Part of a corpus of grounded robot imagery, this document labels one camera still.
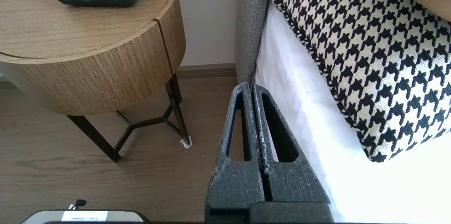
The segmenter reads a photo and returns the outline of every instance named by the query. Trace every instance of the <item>gray upholstered headboard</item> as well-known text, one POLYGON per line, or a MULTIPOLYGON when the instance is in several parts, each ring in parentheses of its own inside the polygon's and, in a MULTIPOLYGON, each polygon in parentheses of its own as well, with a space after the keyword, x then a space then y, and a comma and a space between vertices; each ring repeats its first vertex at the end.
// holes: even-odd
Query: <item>gray upholstered headboard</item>
POLYGON ((235 67, 238 83, 252 81, 268 0, 238 0, 235 67))

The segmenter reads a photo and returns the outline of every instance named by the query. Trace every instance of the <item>baseboard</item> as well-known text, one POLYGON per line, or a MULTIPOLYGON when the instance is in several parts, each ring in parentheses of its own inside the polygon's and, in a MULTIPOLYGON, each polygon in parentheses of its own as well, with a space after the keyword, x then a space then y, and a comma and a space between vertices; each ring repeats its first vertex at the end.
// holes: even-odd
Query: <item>baseboard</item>
MULTIPOLYGON (((211 77, 231 77, 236 76, 235 64, 211 64, 196 66, 180 66, 177 70, 178 79, 196 79, 211 77)), ((16 89, 17 87, 8 81, 5 77, 0 76, 0 90, 16 89)))
POLYGON ((0 90, 2 89, 16 89, 17 87, 8 81, 5 77, 0 76, 0 90))

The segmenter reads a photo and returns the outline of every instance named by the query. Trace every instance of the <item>white label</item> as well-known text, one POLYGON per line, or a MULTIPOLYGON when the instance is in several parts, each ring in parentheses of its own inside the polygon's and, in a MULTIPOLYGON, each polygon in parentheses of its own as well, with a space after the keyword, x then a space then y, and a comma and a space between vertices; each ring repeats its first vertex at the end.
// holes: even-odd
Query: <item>white label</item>
POLYGON ((108 211, 64 211, 61 221, 106 221, 108 211))

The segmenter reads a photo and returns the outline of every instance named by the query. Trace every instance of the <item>round wooden side table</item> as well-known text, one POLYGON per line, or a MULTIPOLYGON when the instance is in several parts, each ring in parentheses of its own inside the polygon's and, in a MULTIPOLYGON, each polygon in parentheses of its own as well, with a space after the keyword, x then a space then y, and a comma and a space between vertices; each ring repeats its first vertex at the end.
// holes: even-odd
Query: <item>round wooden side table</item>
POLYGON ((131 132, 167 123, 190 145, 175 75, 185 54, 179 0, 128 8, 75 7, 57 0, 0 0, 0 73, 43 107, 67 115, 111 160, 131 132), (160 118, 131 123, 121 112, 166 85, 160 118), (129 126, 115 147, 86 115, 116 112, 129 126), (179 128, 169 120, 174 115, 179 128))

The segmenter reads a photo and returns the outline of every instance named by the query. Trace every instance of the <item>wooden floor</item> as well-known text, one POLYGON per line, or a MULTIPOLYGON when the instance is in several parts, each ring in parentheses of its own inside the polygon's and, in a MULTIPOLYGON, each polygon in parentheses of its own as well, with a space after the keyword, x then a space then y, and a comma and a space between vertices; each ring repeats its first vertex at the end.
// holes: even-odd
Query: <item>wooden floor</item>
MULTIPOLYGON (((193 146, 183 148, 180 137, 165 124, 153 125, 132 133, 118 164, 65 116, 38 107, 18 89, 0 91, 0 222, 20 223, 36 211, 64 209, 79 198, 87 200, 89 208, 136 210, 153 221, 203 221, 236 78, 186 79, 179 84, 193 146)), ((163 88, 123 112, 139 121, 161 116, 168 104, 163 88)), ((115 114, 88 118, 113 145, 126 128, 115 114)), ((234 131, 237 135, 240 128, 234 131)), ((232 145, 232 153, 240 151, 240 144, 232 145)))

